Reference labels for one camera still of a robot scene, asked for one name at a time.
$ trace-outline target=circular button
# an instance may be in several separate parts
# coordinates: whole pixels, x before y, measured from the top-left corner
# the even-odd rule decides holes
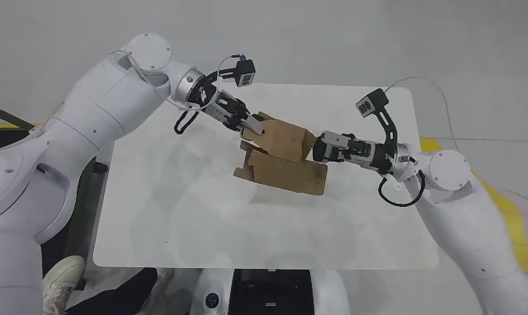
[[[219,303],[220,297],[215,293],[207,294],[205,297],[205,306],[209,309],[217,308]]]

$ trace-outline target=yellow stripe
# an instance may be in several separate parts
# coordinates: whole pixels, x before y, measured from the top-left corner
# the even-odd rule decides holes
[[[434,139],[420,138],[420,144],[422,145],[422,151],[424,153],[442,150],[440,144]],[[528,235],[525,231],[525,218],[522,215],[521,209],[506,196],[493,189],[493,187],[482,178],[479,176],[477,176],[477,178],[483,184],[484,188],[486,188],[493,202],[495,202],[495,205],[501,212],[504,221],[506,221],[511,245],[515,252],[517,262],[519,262],[519,266],[528,273]]]
[[[13,124],[9,124],[9,123],[0,123],[0,129],[20,129],[20,127],[13,125]]]

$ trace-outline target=black panel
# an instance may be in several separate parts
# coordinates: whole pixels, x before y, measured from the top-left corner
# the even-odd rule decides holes
[[[229,315],[314,315],[309,270],[235,270]]]

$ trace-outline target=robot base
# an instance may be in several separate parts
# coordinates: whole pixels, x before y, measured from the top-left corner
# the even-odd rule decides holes
[[[190,315],[350,315],[336,270],[204,269]]]

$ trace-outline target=white cable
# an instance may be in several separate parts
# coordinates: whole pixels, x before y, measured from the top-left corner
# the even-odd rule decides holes
[[[209,102],[207,102],[204,106],[200,106],[200,107],[190,107],[191,106],[191,103],[187,102],[187,106],[184,105],[184,104],[181,104],[179,102],[175,102],[175,101],[172,101],[171,98],[170,98],[170,95],[169,96],[164,96],[161,92],[159,92],[159,90],[145,77],[145,75],[143,74],[143,72],[141,71],[141,68],[139,67],[139,64],[138,62],[135,60],[134,57],[132,57],[131,54],[125,52],[124,50],[122,49],[119,49],[119,50],[114,50],[113,52],[110,53],[110,55],[113,55],[113,54],[118,54],[118,53],[122,53],[122,54],[125,54],[129,60],[130,60],[130,65],[132,65],[132,68],[134,68],[135,72],[137,74],[140,75],[140,77],[145,81],[147,82],[150,87],[159,95],[162,97],[163,100],[167,101],[168,103],[170,103],[171,105],[175,106],[176,108],[178,108],[179,110],[183,110],[183,111],[199,111],[199,110],[203,110],[205,109],[207,106],[209,106],[211,103],[213,103],[214,101],[216,101],[216,98],[218,97],[218,95],[222,92],[221,90],[221,87],[222,87],[222,78],[220,78],[220,70],[222,68],[222,64],[227,61],[228,59],[235,59],[237,57],[240,57],[241,55],[243,54],[240,54],[240,55],[233,55],[233,56],[228,56],[226,57],[225,59],[223,59],[219,66],[218,66],[218,70],[216,71],[216,82],[217,82],[217,87],[216,87],[216,92],[214,93],[213,97],[211,97],[211,100]]]

